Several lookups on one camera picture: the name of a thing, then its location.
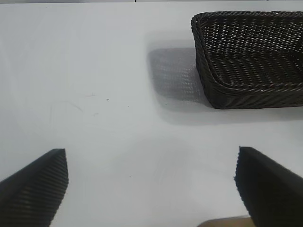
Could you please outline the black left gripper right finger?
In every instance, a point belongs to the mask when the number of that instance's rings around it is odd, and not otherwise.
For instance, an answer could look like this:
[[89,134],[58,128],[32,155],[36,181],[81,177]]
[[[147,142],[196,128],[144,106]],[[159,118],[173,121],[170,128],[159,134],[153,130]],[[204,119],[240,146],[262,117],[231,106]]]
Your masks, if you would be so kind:
[[240,147],[235,184],[257,227],[303,225],[303,179],[260,151]]

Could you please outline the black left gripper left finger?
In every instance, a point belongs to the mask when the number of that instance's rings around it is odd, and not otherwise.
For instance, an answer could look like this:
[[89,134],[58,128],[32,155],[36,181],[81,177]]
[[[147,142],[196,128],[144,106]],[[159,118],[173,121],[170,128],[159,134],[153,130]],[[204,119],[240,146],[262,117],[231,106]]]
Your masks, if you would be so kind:
[[52,149],[0,183],[2,227],[48,227],[69,184],[66,151]]

